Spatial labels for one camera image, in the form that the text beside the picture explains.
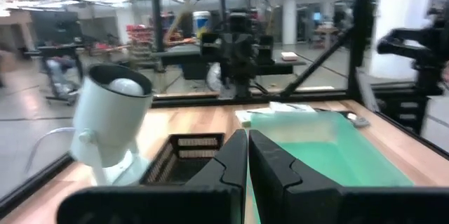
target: wooden table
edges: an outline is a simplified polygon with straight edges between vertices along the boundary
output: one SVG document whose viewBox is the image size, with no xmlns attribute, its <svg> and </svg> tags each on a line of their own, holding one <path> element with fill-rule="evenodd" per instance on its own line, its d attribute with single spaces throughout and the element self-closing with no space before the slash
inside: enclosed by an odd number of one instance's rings
<svg viewBox="0 0 449 224">
<path fill-rule="evenodd" d="M 309 104 L 329 110 L 352 110 L 365 117 L 371 126 L 361 129 L 361 133 L 416 185 L 449 186 L 449 161 L 358 103 L 348 100 Z M 142 153 L 151 159 L 169 133 L 224 132 L 228 138 L 236 129 L 241 128 L 234 116 L 235 110 L 266 106 L 234 105 L 150 110 L 142 124 L 138 144 Z M 54 224 L 59 203 L 71 193 L 90 186 L 90 179 L 90 168 L 74 163 L 1 220 L 0 224 Z M 250 195 L 247 196 L 246 215 L 247 223 L 255 223 Z"/>
<path fill-rule="evenodd" d="M 334 32 L 337 32 L 338 29 L 336 27 L 318 27 L 317 29 L 315 29 L 315 33 L 319 33 L 319 34 L 324 34 L 326 36 L 325 41 L 324 41 L 324 48 L 328 49 L 330 48 L 331 45 L 331 34 L 333 34 Z"/>
</svg>

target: black basket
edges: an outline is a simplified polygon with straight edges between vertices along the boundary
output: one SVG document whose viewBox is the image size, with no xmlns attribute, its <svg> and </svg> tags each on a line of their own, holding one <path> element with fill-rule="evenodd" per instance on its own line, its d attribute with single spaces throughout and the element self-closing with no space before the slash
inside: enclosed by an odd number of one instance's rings
<svg viewBox="0 0 449 224">
<path fill-rule="evenodd" d="M 224 138 L 224 133 L 169 135 L 140 184 L 183 185 L 215 156 Z"/>
</svg>

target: desk lamp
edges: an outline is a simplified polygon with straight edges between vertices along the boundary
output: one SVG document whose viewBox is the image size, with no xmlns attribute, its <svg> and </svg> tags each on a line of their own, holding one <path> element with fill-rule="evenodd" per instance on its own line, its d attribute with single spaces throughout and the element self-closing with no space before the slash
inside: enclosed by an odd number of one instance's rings
<svg viewBox="0 0 449 224">
<path fill-rule="evenodd" d="M 138 182 L 148 160 L 135 137 L 152 103 L 151 81 L 127 67 L 99 64 L 88 69 L 82 89 L 70 154 L 92 167 L 97 185 Z"/>
</svg>

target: lamp head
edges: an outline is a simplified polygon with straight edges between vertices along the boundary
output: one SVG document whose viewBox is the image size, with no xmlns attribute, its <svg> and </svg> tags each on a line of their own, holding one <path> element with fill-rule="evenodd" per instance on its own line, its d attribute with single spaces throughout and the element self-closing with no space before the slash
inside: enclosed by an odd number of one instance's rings
<svg viewBox="0 0 449 224">
<path fill-rule="evenodd" d="M 152 94 L 151 81 L 138 72 L 119 65 L 91 66 L 73 120 L 73 158 L 89 166 L 118 164 L 140 130 Z"/>
</svg>

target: wall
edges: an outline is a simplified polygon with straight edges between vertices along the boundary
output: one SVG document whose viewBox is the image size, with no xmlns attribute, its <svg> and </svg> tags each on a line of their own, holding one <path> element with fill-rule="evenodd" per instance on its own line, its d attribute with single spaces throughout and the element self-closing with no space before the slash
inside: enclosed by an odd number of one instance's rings
<svg viewBox="0 0 449 224">
<path fill-rule="evenodd" d="M 27 11 L 11 11 L 8 17 L 0 17 L 1 37 L 0 41 L 6 42 L 11 48 L 17 48 L 14 43 L 11 25 L 19 24 L 22 31 L 23 39 L 28 50 L 34 49 L 34 41 L 32 34 L 28 28 L 28 23 L 31 22 L 31 16 Z"/>
<path fill-rule="evenodd" d="M 261 0 L 253 0 L 252 5 L 261 6 Z M 277 8 L 275 6 L 281 6 L 281 0 L 269 0 L 270 4 L 275 8 L 273 19 L 274 19 L 274 36 L 276 41 L 281 41 L 282 39 L 282 7 Z M 297 0 L 297 4 L 314 4 L 321 3 L 324 0 Z M 190 7 L 190 11 L 214 11 L 219 9 L 218 0 L 200 0 L 193 1 L 193 6 Z M 242 8 L 246 7 L 246 0 L 226 0 L 227 8 Z M 184 7 L 184 4 L 178 4 L 172 1 L 164 0 L 161 4 L 162 11 L 174 11 L 179 13 Z M 146 20 L 152 16 L 152 3 L 150 0 L 139 0 L 133 2 L 133 16 L 136 24 L 147 24 Z"/>
<path fill-rule="evenodd" d="M 127 44 L 129 42 L 126 25 L 135 24 L 135 13 L 132 11 L 131 4 L 127 4 L 123 8 L 116 9 L 116 23 L 119 33 L 120 43 Z"/>
<path fill-rule="evenodd" d="M 107 18 L 107 17 L 115 17 L 115 8 L 110 6 L 68 6 L 68 11 L 78 13 L 78 19 L 80 20 L 90 20 L 92 18 Z"/>
<path fill-rule="evenodd" d="M 67 11 L 30 11 L 39 42 L 70 44 L 81 36 L 77 13 Z"/>
<path fill-rule="evenodd" d="M 80 20 L 81 31 L 84 35 L 99 40 L 107 38 L 107 34 L 118 36 L 116 17 L 105 17 L 96 19 Z"/>
</svg>

